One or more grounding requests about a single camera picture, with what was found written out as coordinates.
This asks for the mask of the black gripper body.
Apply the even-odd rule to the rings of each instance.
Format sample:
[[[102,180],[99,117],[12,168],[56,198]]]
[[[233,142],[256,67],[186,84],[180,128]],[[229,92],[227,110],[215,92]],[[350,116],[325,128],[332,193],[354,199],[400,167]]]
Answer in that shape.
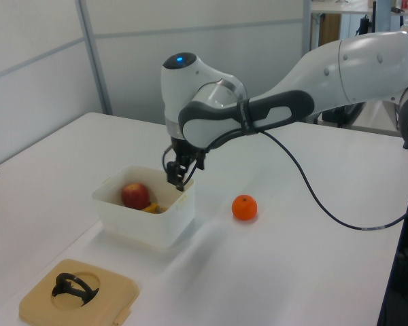
[[[171,144],[175,152],[176,162],[193,162],[196,160],[198,148],[188,141],[171,137]]]

